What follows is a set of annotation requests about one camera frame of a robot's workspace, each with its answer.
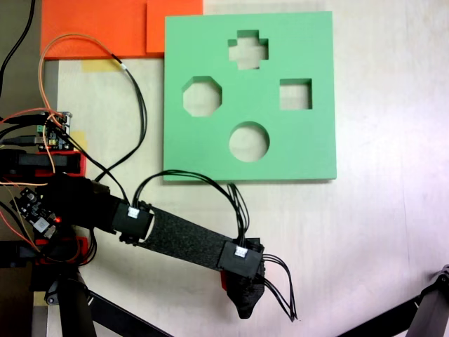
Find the red wire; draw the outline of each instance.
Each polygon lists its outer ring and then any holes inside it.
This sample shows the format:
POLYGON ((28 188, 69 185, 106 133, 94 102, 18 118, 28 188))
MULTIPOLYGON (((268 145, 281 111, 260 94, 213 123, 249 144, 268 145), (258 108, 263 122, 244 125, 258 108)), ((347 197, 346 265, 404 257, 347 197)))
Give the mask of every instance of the red wire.
POLYGON ((0 124, 3 124, 5 121, 7 121, 8 119, 10 119, 12 117, 20 116, 21 114, 27 114, 28 112, 35 112, 35 111, 49 111, 50 114, 57 114, 57 115, 62 116, 62 114, 60 112, 56 112, 55 110, 47 109, 46 107, 36 107, 34 109, 22 110, 22 111, 16 112, 15 114, 12 114, 11 116, 7 116, 5 119, 2 119, 0 121, 0 124))

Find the shape sorter board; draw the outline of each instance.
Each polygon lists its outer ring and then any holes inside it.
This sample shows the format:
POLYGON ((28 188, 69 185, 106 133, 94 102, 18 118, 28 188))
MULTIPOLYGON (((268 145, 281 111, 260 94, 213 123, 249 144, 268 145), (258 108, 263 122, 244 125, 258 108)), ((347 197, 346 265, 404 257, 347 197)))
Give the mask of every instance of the shape sorter board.
POLYGON ((164 169, 215 180, 336 178, 332 13, 167 17, 165 57, 164 169), (241 37, 267 47, 255 69, 229 59, 241 37), (207 117, 184 105, 185 91, 202 81, 220 95, 207 117), (309 102, 283 106, 283 86, 295 85, 306 87, 309 102), (232 154, 229 139, 240 126, 266 135, 261 159, 232 154))

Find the beige table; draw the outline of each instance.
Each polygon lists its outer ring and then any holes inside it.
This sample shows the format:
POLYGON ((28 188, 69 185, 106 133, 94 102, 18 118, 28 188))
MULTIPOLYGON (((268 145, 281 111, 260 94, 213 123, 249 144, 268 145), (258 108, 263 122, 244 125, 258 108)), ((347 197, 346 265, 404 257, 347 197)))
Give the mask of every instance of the beige table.
MULTIPOLYGON (((300 321, 290 323, 269 292, 240 320, 218 273, 97 231, 97 258, 82 269, 89 288, 174 336, 336 336, 419 293, 449 262, 449 2, 205 3, 206 14, 280 11, 334 17, 337 180, 240 186, 248 235, 292 270, 300 321)), ((114 170, 130 195, 162 169, 163 61, 126 64, 149 108, 144 146, 114 170)), ((138 107, 121 73, 65 61, 58 76, 58 109, 74 114, 93 157, 111 164, 134 146, 138 107)), ((97 173, 88 167, 88 177, 97 173)), ((142 198, 236 235, 230 206, 211 187, 158 180, 142 198)), ((267 277, 286 293, 281 269, 268 265, 267 277)), ((55 311, 49 336, 58 335, 55 311)))

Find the metal stand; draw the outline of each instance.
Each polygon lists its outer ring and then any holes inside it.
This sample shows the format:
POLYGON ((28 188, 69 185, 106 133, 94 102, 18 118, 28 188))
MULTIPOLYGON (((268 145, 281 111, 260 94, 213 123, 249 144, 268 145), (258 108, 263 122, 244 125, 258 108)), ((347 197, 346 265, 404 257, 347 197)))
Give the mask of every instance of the metal stand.
POLYGON ((421 295, 340 335, 340 337, 394 337, 408 329, 406 337, 444 337, 449 319, 449 265, 421 295))
POLYGON ((123 337, 172 337, 154 325, 89 291, 78 268, 59 275, 46 292, 49 305, 59 305, 64 337, 96 337, 93 322, 123 337))

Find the cross-shaped hole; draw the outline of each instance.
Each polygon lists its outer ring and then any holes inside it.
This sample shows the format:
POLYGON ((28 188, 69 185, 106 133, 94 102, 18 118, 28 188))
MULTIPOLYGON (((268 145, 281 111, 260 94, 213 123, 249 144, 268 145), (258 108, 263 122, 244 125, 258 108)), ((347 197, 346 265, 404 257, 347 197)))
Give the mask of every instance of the cross-shaped hole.
POLYGON ((229 60, 239 70, 259 69, 261 60, 268 60, 268 39, 260 39, 258 30, 239 30, 237 39, 228 40, 229 60))

